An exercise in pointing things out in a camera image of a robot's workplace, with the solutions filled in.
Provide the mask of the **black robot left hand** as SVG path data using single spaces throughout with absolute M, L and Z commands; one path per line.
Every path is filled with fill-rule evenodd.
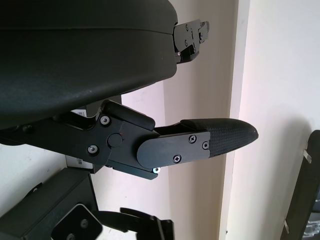
M 155 121 L 111 97 L 175 75 L 210 25 L 179 24 L 167 0 L 3 0 L 0 142 L 30 145 L 152 180 L 161 167 L 254 142 L 230 118 Z

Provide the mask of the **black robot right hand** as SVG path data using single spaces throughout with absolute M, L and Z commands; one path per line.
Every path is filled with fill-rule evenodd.
M 123 233 L 135 232 L 137 240 L 174 240 L 174 222 L 161 220 L 135 209 L 121 207 L 119 212 L 94 211 L 93 215 L 106 227 Z

